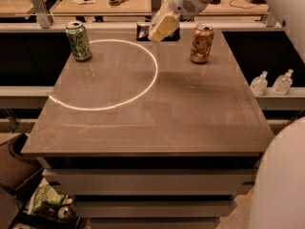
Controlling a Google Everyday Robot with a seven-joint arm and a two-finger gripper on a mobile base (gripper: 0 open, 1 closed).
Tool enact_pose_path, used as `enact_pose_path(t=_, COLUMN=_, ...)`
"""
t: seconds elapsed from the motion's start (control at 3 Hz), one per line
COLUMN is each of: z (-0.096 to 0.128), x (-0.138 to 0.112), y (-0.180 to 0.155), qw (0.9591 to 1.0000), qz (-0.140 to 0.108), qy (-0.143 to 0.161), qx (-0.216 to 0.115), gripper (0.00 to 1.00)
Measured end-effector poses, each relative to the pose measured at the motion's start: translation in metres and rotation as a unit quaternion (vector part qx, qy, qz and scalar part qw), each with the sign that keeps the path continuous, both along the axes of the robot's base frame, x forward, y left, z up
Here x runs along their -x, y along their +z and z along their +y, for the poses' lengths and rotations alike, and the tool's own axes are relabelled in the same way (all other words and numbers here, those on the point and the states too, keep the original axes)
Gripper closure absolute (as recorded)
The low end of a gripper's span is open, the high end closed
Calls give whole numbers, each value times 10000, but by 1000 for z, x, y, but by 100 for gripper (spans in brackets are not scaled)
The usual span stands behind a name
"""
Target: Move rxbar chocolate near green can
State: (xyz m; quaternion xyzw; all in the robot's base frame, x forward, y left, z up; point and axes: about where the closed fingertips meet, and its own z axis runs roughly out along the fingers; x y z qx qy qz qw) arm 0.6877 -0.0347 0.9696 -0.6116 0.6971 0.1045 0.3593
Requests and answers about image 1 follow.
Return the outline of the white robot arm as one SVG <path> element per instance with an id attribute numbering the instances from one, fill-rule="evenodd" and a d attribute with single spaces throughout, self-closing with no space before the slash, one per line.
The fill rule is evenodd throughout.
<path id="1" fill-rule="evenodd" d="M 163 40 L 212 0 L 166 0 L 152 19 L 149 39 Z M 301 57 L 305 57 L 305 0 L 265 0 Z M 305 118 L 284 128 L 258 168 L 248 229 L 305 229 Z"/>

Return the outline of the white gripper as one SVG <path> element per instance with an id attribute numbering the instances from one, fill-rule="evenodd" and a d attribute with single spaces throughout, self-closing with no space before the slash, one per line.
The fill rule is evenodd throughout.
<path id="1" fill-rule="evenodd" d="M 152 19 L 148 38 L 161 42 L 179 28 L 180 18 L 192 18 L 208 5 L 208 0 L 165 0 Z"/>

